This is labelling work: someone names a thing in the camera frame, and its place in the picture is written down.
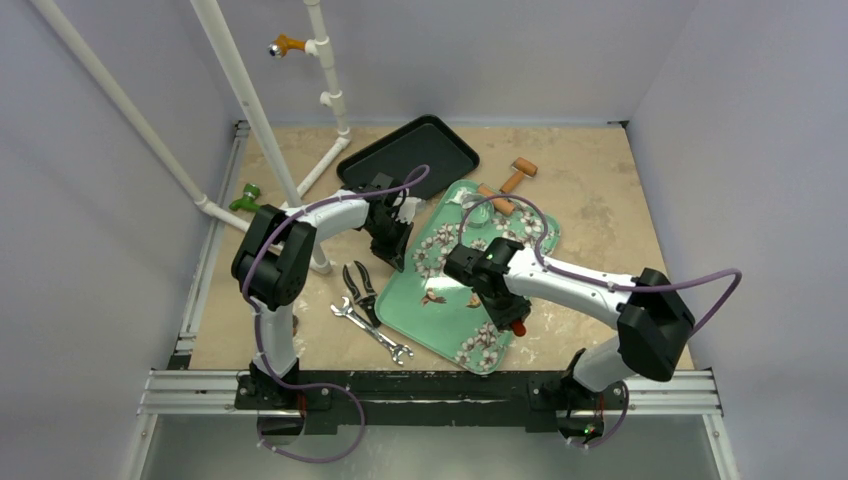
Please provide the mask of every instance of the floral pattern tray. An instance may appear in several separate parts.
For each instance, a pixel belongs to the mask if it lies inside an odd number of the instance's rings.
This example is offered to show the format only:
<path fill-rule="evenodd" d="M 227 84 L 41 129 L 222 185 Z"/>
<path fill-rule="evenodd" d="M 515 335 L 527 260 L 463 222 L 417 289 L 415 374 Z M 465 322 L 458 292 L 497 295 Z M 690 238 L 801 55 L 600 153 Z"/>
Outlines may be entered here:
<path fill-rule="evenodd" d="M 480 375 L 495 371 L 503 361 L 512 332 L 498 332 L 471 288 L 442 273 L 447 254 L 456 245 L 462 209 L 448 202 L 460 188 L 471 192 L 477 184 L 459 180 L 448 187 L 433 215 L 406 252 L 406 269 L 395 272 L 377 298 L 380 320 L 421 345 Z M 483 226 L 467 227 L 463 243 L 485 250 L 497 237 L 523 242 L 532 248 L 542 231 L 539 217 L 515 204 L 512 215 L 497 211 Z M 553 250 L 560 237 L 559 223 L 546 216 L 550 233 L 542 251 Z"/>

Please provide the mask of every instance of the red object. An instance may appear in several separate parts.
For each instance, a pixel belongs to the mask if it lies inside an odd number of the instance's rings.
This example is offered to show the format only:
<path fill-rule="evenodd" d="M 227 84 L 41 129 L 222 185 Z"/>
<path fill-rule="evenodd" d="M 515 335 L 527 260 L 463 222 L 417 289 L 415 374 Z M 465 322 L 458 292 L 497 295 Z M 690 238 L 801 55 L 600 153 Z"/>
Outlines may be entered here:
<path fill-rule="evenodd" d="M 509 327 L 512 328 L 512 333 L 515 334 L 516 337 L 523 337 L 525 333 L 527 333 L 527 329 L 524 327 L 524 323 L 521 320 L 516 320 L 509 324 Z"/>

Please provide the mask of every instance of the black-handled tool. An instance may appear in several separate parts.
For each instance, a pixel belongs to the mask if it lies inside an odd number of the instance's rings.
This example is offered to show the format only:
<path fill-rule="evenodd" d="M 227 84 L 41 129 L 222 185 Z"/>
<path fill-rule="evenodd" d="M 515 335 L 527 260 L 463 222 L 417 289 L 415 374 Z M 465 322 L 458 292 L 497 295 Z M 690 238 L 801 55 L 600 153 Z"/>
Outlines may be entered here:
<path fill-rule="evenodd" d="M 359 270 L 359 275 L 362 276 L 362 284 L 365 287 L 365 295 L 362 295 L 359 288 L 356 286 L 356 283 L 354 283 L 353 277 L 350 276 L 350 270 L 348 270 L 347 265 L 342 268 L 342 279 L 344 280 L 348 290 L 350 290 L 351 295 L 353 295 L 353 303 L 359 305 L 363 310 L 365 310 L 365 314 L 368 315 L 368 320 L 371 321 L 371 325 L 374 328 L 378 328 L 383 324 L 383 322 L 377 318 L 377 312 L 374 310 L 374 305 L 377 303 L 377 292 L 374 291 L 374 287 L 371 286 L 371 276 L 368 274 L 368 270 L 365 268 L 365 265 L 359 263 L 357 260 L 354 260 L 353 264 L 356 265 L 356 269 Z"/>

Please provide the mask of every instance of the green faucet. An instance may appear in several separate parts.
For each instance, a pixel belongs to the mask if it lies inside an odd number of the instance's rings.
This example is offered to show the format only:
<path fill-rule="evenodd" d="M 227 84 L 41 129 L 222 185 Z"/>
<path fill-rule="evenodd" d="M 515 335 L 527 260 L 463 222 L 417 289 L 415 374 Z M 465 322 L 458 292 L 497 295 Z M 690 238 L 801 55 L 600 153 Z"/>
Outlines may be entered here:
<path fill-rule="evenodd" d="M 244 190 L 242 191 L 242 196 L 238 200 L 234 200 L 233 203 L 230 204 L 230 210 L 247 210 L 248 212 L 255 212 L 259 210 L 259 204 L 256 203 L 256 199 L 259 198 L 262 192 L 259 190 L 258 185 L 254 185 L 252 183 L 245 184 Z"/>

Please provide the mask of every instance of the table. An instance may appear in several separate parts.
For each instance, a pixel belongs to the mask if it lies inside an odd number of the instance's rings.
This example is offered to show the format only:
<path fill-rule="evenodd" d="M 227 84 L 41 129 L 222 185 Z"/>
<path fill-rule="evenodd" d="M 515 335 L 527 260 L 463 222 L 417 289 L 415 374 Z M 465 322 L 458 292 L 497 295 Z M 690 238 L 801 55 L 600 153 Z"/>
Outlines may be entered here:
<path fill-rule="evenodd" d="M 395 128 L 354 128 L 353 141 L 342 157 Z M 665 271 L 622 128 L 458 127 L 454 130 L 480 154 L 480 166 L 466 176 L 470 180 L 497 188 L 509 178 L 510 165 L 519 156 L 539 167 L 536 177 L 525 179 L 515 193 L 534 201 L 562 225 L 562 238 L 553 257 L 608 272 L 639 274 L 644 267 Z M 276 128 L 275 135 L 295 182 L 306 176 L 336 138 L 333 128 L 283 127 Z M 252 134 L 237 177 L 234 197 L 240 197 L 242 186 L 251 182 L 262 189 L 260 203 L 280 205 L 285 201 Z M 324 198 L 340 186 L 334 164 L 305 195 L 304 201 Z M 416 216 L 411 238 L 417 236 L 439 198 L 429 200 L 426 209 Z M 252 214 L 239 215 L 249 219 Z M 240 370 L 247 368 L 254 353 L 250 310 L 241 298 L 238 283 L 230 276 L 230 263 L 242 236 L 232 228 L 224 232 L 190 369 Z M 387 283 L 392 269 L 371 255 L 369 242 L 367 233 L 349 231 L 322 243 L 334 270 L 328 276 L 310 272 L 303 292 L 294 303 L 295 314 L 300 319 L 294 343 L 302 369 L 400 369 L 385 349 L 329 310 L 331 303 L 348 294 L 341 278 L 345 263 L 352 264 L 356 259 L 365 264 L 378 292 Z M 575 351 L 614 335 L 599 321 L 538 299 L 533 300 L 533 313 L 526 326 L 527 335 L 516 338 L 507 349 L 501 370 L 564 369 Z M 406 362 L 407 369 L 459 369 L 388 327 L 383 327 L 383 332 L 415 351 L 414 360 Z M 692 368 L 688 350 L 678 368 Z"/>

